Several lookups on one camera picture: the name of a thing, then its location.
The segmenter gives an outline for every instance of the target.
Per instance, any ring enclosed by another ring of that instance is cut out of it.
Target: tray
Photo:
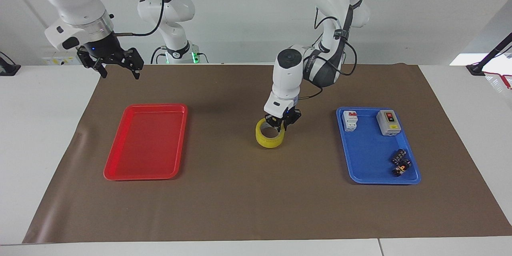
[[[353,132],[345,132],[343,129],[342,114],[345,110],[357,112],[357,128]],[[395,111],[402,131],[396,136],[383,136],[376,119],[379,110],[391,109],[340,107],[336,111],[350,177],[361,184],[411,185],[419,183],[421,174],[398,113]],[[395,176],[391,172],[396,166],[391,163],[390,159],[398,149],[405,150],[406,157],[412,163],[412,166],[402,176]]]
[[[104,169],[108,180],[161,180],[178,173],[187,107],[134,104],[124,110]]]

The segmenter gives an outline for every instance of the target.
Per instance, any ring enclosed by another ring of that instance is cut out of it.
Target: white table
[[[421,66],[494,197],[512,222],[512,111],[466,68]],[[99,75],[81,66],[24,66],[0,78],[0,243],[19,244]],[[475,125],[479,115],[484,125]],[[512,237],[311,241],[134,242],[1,246],[0,255],[503,255]]]

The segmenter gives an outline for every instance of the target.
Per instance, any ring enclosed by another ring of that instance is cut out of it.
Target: roll of tape
[[[281,145],[285,137],[284,126],[281,125],[281,131],[279,132],[279,134],[272,138],[266,137],[262,134],[261,130],[266,128],[276,129],[275,127],[270,126],[270,124],[268,124],[267,121],[265,121],[265,118],[263,118],[256,124],[256,141],[258,141],[258,143],[261,146],[269,149],[276,148],[279,145]]]

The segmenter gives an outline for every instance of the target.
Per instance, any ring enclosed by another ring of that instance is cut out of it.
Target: brown table cover
[[[275,150],[254,137],[271,75],[271,66],[148,65],[135,81],[110,65],[24,243],[512,235],[417,66],[361,65],[340,77],[320,96],[300,101],[302,118]],[[302,90],[317,91],[309,83]],[[134,103],[188,106],[174,180],[104,179],[121,114]],[[335,117],[340,106],[395,109],[421,183],[353,182]]]

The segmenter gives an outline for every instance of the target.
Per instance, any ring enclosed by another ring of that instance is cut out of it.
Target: black stand
[[[0,76],[14,76],[22,66],[16,64],[11,65],[2,59],[2,57],[0,57],[0,67],[4,69],[4,72],[0,72]]]
[[[470,71],[471,75],[474,76],[485,76],[484,72],[482,72],[483,67],[489,63],[496,55],[498,55],[499,52],[501,52],[503,49],[506,48],[510,43],[512,43],[512,33],[508,34],[503,41],[496,46],[487,56],[485,56],[484,59],[482,59],[478,64],[476,65],[467,65],[466,68]]]

